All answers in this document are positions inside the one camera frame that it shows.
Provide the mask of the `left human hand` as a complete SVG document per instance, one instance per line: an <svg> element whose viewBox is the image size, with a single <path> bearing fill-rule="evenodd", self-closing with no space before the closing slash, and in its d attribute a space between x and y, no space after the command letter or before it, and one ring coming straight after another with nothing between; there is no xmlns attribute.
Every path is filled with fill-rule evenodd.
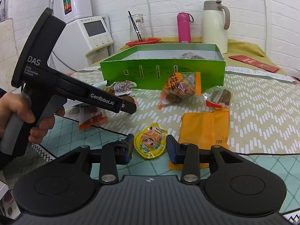
<svg viewBox="0 0 300 225"><path fill-rule="evenodd" d="M1 97L1 137L4 135L12 113L16 113L26 123L33 123L35 121L34 114L20 94L7 92ZM32 144L40 144L48 130L54 127L54 124L55 119L53 115L49 118L42 119L38 127L33 127L30 130L29 142Z"/></svg>

